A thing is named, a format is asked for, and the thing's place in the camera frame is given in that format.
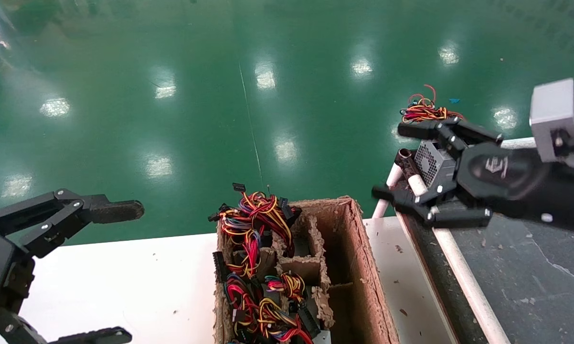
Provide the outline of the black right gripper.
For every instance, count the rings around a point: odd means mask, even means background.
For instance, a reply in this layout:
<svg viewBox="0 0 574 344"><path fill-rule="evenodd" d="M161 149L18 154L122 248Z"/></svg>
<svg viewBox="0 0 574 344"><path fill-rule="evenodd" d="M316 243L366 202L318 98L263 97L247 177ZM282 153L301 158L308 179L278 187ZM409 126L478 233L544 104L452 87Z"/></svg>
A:
<svg viewBox="0 0 574 344"><path fill-rule="evenodd" d="M501 148L501 133L458 117L400 123L397 131L403 137L435 140L454 160L459 159L457 184L442 184L420 195L375 185L372 197L388 201L398 213L418 217L429 228L483 228L495 212L574 231L574 168L543 162L534 148ZM474 202L433 211L446 200L461 198L463 190L487 207Z"/></svg>

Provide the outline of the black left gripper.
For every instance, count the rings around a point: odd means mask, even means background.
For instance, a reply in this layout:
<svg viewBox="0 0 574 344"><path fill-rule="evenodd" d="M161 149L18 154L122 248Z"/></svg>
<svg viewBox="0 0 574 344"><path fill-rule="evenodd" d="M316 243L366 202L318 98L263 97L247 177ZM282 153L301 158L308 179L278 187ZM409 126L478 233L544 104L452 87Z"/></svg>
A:
<svg viewBox="0 0 574 344"><path fill-rule="evenodd" d="M8 344L47 344L17 313L29 297L35 261L43 258L89 224L114 224L144 215L138 200L109 201L105 194L79 195L59 189L0 209L0 336ZM22 249L5 238L23 229ZM109 327L60 337L54 344L128 344L132 334Z"/></svg>

